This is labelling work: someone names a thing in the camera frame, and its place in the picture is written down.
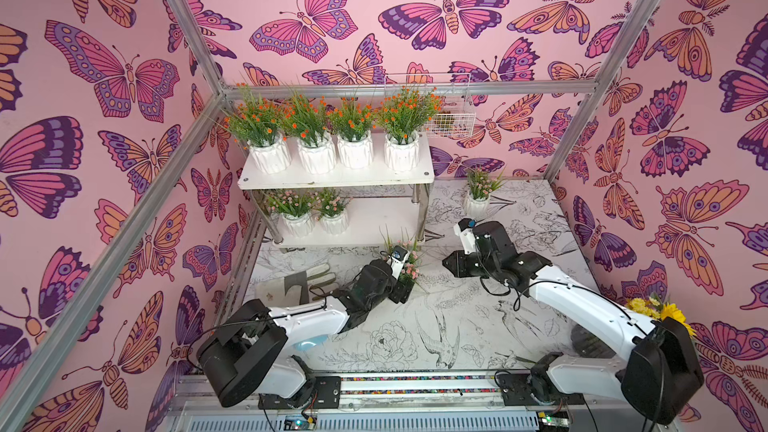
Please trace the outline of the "pink plant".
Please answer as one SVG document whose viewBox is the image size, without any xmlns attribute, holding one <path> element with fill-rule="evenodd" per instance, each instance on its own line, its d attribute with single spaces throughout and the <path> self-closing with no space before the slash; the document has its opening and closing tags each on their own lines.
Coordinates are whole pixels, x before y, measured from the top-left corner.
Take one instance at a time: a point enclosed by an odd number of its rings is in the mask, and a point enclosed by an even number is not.
<svg viewBox="0 0 768 432">
<path fill-rule="evenodd" d="M 468 189 L 463 207 L 468 217 L 477 219 L 487 212 L 491 195 L 503 185 L 503 175 L 503 171 L 494 174 L 479 167 L 467 170 Z"/>
<path fill-rule="evenodd" d="M 315 193 L 314 205 L 321 228 L 330 235 L 341 235 L 349 226 L 347 208 L 351 198 L 336 189 L 324 188 Z"/>
<path fill-rule="evenodd" d="M 290 235 L 301 238 L 312 232 L 315 200 L 310 193 L 280 189 L 267 191 L 265 198 L 269 210 L 282 218 Z"/>
<path fill-rule="evenodd" d="M 395 241 L 386 236 L 381 255 L 399 282 L 415 285 L 420 275 L 421 249 L 421 244 L 414 237 L 403 236 Z"/>
</svg>

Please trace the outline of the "orange plant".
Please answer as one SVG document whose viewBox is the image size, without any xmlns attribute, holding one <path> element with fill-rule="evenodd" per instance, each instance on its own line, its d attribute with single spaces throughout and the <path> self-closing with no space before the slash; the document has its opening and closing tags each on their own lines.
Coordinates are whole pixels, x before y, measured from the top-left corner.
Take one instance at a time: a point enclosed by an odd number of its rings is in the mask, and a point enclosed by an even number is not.
<svg viewBox="0 0 768 432">
<path fill-rule="evenodd" d="M 333 134 L 337 138 L 337 151 L 341 164 L 359 170 L 373 162 L 373 111 L 355 99 L 342 99 L 328 113 Z"/>
<path fill-rule="evenodd" d="M 296 139 L 299 159 L 308 173 L 322 175 L 335 168 L 336 149 L 325 117 L 306 97 L 291 95 L 282 123 L 285 134 Z"/>
<path fill-rule="evenodd" d="M 384 160 L 395 172 L 413 170 L 419 161 L 420 130 L 442 111 L 442 98 L 432 90 L 403 87 L 388 95 L 374 111 L 385 134 Z"/>
<path fill-rule="evenodd" d="M 228 112 L 225 124 L 264 174 L 277 174 L 291 164 L 287 137 L 281 129 L 282 108 L 255 94 L 245 83 L 238 85 L 241 100 Z"/>
</svg>

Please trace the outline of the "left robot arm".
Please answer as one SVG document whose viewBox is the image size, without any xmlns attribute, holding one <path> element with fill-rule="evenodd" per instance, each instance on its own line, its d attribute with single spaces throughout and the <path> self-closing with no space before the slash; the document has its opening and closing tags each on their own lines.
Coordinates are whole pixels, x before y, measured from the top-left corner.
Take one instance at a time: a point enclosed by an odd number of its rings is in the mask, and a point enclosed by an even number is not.
<svg viewBox="0 0 768 432">
<path fill-rule="evenodd" d="M 224 408 L 254 394 L 282 399 L 290 408 L 311 401 L 317 377 L 299 350 L 363 324 L 395 291 L 407 258 L 392 256 L 366 264 L 346 288 L 317 304 L 269 308 L 261 300 L 244 303 L 198 348 L 196 358 Z"/>
</svg>

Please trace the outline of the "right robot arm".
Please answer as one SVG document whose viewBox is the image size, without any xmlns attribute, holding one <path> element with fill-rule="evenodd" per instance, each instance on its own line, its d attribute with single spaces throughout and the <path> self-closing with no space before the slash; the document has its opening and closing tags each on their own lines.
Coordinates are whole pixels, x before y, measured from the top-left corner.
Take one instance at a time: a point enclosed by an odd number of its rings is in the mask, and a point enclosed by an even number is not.
<svg viewBox="0 0 768 432">
<path fill-rule="evenodd" d="M 620 399 L 652 425 L 669 425 L 702 387 L 704 375 L 686 327 L 621 306 L 571 278 L 551 260 L 516 249 L 497 221 L 461 219 L 462 247 L 442 264 L 457 278 L 492 279 L 514 293 L 548 305 L 595 335 L 614 355 L 584 358 L 550 353 L 529 371 L 532 397 L 541 404 L 565 395 Z"/>
</svg>

